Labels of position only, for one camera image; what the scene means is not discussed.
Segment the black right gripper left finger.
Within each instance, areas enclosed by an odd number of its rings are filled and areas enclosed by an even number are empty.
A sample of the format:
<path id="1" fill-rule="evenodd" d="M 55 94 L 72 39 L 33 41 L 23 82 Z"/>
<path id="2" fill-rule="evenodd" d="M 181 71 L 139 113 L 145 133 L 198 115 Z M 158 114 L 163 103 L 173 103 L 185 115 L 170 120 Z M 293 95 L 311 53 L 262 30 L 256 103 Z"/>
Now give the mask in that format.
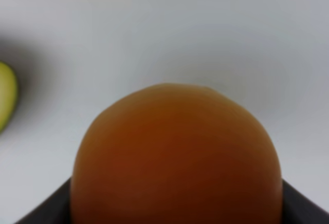
<path id="1" fill-rule="evenodd" d="M 17 224 L 69 224 L 70 220 L 70 178 L 50 197 L 29 214 L 17 221 Z"/>

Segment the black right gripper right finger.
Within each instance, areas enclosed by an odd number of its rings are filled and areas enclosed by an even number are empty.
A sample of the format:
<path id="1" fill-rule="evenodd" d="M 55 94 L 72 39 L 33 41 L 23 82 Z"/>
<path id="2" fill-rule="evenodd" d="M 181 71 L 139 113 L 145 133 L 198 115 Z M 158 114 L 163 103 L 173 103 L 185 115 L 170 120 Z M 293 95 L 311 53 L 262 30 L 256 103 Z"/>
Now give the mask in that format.
<path id="1" fill-rule="evenodd" d="M 282 223 L 329 224 L 329 216 L 328 212 L 314 204 L 284 180 Z"/>

